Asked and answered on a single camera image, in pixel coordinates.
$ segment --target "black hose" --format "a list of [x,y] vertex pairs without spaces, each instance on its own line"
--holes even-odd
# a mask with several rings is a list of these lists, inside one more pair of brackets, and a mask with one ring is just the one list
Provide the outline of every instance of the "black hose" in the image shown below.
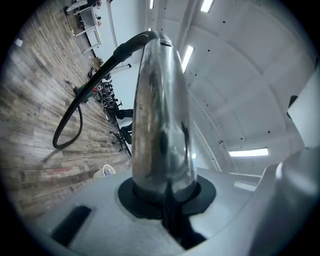
[[[128,57],[132,55],[133,52],[142,49],[146,43],[149,32],[142,32],[137,34],[133,38],[129,39],[126,43],[121,44],[103,65],[102,67],[94,74],[94,76],[88,81],[88,83],[83,87],[83,89],[76,95],[64,116],[62,117],[58,127],[55,130],[52,144],[56,149],[63,149],[66,146],[69,146],[80,136],[83,126],[83,117],[80,109],[80,103],[86,97],[88,93],[96,86],[98,82],[101,81],[104,76],[109,73],[115,66],[117,66],[120,62],[125,61]],[[76,108],[79,110],[80,115],[80,128],[77,135],[71,139],[70,141],[58,145],[58,139],[60,137],[61,132],[65,128],[67,122],[69,121],[72,114],[75,112]]]

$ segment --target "table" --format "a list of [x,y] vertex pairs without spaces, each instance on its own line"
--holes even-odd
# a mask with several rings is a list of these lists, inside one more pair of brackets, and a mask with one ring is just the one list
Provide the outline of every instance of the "table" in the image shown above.
[[82,32],[80,32],[80,33],[78,33],[78,34],[76,34],[76,35],[74,35],[74,36],[75,36],[75,37],[78,37],[78,36],[80,36],[80,35],[82,35],[82,34],[84,34],[84,33],[87,33],[87,32],[89,32],[89,31],[94,31],[94,35],[95,35],[96,40],[98,41],[98,43],[96,43],[96,44],[88,47],[87,49],[85,49],[84,52],[83,52],[84,54],[87,53],[87,52],[89,52],[89,51],[92,50],[93,48],[102,45],[102,40],[101,40],[101,37],[99,36],[98,24],[97,24],[96,14],[95,14],[94,8],[93,8],[92,6],[87,7],[87,8],[85,8],[85,9],[82,9],[82,10],[77,11],[76,13],[74,13],[74,16],[75,16],[75,15],[78,15],[78,14],[80,14],[80,13],[83,13],[83,12],[87,12],[87,11],[91,11],[92,18],[93,18],[93,21],[94,21],[94,25],[91,26],[91,27],[86,28],[84,31],[82,31]]

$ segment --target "chrome cylinder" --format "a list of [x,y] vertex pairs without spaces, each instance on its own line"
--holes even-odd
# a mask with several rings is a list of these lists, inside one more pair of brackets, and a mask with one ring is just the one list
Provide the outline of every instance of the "chrome cylinder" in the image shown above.
[[192,161],[188,90],[177,49],[162,33],[144,48],[135,93],[132,133],[135,194],[161,203],[193,194],[197,174]]

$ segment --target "white bucket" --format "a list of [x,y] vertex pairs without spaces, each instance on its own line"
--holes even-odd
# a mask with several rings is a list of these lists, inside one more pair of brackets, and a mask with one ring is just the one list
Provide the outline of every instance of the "white bucket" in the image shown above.
[[116,174],[115,169],[109,164],[105,164],[100,170],[98,170],[94,175],[93,179],[103,178],[112,174]]

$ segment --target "ceiling light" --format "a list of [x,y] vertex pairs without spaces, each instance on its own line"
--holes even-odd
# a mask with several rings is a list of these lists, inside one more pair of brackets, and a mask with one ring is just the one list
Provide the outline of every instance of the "ceiling light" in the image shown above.
[[155,2],[155,0],[150,0],[150,9],[154,8],[154,2]]
[[208,13],[214,1],[215,0],[204,0],[201,7],[201,11]]
[[268,156],[269,151],[268,148],[259,148],[252,150],[239,150],[239,151],[230,151],[231,157],[260,157],[260,156]]
[[194,52],[194,49],[192,46],[188,45],[188,48],[186,49],[183,61],[182,61],[182,70],[183,73],[186,72],[186,68],[188,66],[188,62],[191,58],[192,53]]

